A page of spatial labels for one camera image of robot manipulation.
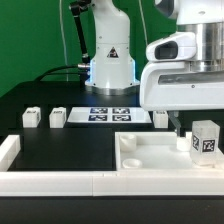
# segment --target black table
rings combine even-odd
[[[21,116],[27,107],[39,106],[42,120],[37,129],[22,128]],[[18,158],[24,158],[22,163],[11,166],[11,171],[33,170],[115,170],[114,132],[115,131],[152,131],[152,124],[66,124],[64,129],[49,129],[49,114],[54,107],[66,107],[69,114],[76,107],[138,107],[138,94],[125,96],[103,96],[91,94],[80,88],[76,82],[26,82],[21,83],[0,98],[0,141],[9,134],[22,136],[23,152]],[[223,122],[222,111],[197,111],[180,113],[179,119],[184,129],[190,129],[192,120],[212,119]],[[106,162],[82,163],[81,166],[71,166],[68,149],[59,167],[43,161],[41,152],[36,154],[31,162],[29,154],[34,155],[37,148],[48,146],[49,156],[52,156],[49,145],[55,146],[52,139],[61,136],[60,141],[73,141],[82,144],[80,136],[95,135],[94,139],[104,137],[104,143],[98,140],[98,146],[107,147]],[[46,144],[38,145],[44,138]],[[144,196],[144,197],[1,197],[1,223],[223,223],[224,198],[197,196]]]

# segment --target white block with label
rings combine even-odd
[[[215,165],[220,127],[213,121],[195,121],[192,128],[190,156],[199,166]]]
[[[153,111],[153,122],[155,128],[168,128],[168,114],[166,111]]]
[[[41,120],[39,107],[28,107],[23,114],[23,127],[36,128]]]
[[[63,128],[66,122],[66,108],[54,108],[49,116],[50,128]]]

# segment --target green backdrop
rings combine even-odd
[[[74,20],[68,10],[72,0],[63,0],[68,63],[76,64],[81,53]],[[138,0],[114,0],[131,20],[131,56],[136,60],[137,78],[146,64],[145,42]],[[175,31],[175,22],[142,0],[149,42]],[[90,56],[95,53],[95,29],[91,11],[81,16]],[[0,3],[0,96],[24,81],[34,80],[44,71],[64,65],[60,30],[59,0],[1,0]]]

